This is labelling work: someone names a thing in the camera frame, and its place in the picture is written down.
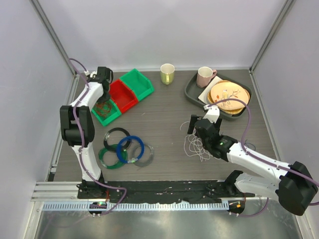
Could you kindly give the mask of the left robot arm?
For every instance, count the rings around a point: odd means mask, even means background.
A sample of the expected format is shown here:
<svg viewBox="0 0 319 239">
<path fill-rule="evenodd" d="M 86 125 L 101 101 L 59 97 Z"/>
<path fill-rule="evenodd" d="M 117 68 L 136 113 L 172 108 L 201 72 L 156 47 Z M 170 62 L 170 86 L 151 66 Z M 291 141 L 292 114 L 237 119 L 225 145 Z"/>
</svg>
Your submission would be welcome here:
<svg viewBox="0 0 319 239">
<path fill-rule="evenodd" d="M 71 104 L 60 108 L 61 136 L 77 156 L 82 171 L 80 186 L 88 187 L 89 193 L 100 199 L 108 186 L 93 149 L 95 128 L 91 111 L 96 103 L 104 103 L 110 99 L 109 85 L 113 79 L 113 71 L 107 67 L 98 67 L 95 72 L 86 72 L 85 75 L 83 91 Z"/>
</svg>

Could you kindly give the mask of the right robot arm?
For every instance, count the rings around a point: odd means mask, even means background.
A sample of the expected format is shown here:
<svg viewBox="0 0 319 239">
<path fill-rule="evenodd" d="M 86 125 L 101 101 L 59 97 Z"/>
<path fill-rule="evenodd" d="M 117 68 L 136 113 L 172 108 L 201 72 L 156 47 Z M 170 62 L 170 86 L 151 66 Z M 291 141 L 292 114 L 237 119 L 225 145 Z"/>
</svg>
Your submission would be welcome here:
<svg viewBox="0 0 319 239">
<path fill-rule="evenodd" d="M 276 200 L 288 212 L 302 216 L 318 192 L 318 183 L 307 167 L 296 161 L 293 164 L 277 161 L 245 147 L 238 140 L 220 135 L 222 120 L 192 115 L 188 133 L 200 138 L 202 146 L 214 158 L 241 165 L 257 174 L 256 177 L 242 171 L 233 171 L 226 179 L 225 191 L 235 197 L 251 193 Z"/>
</svg>

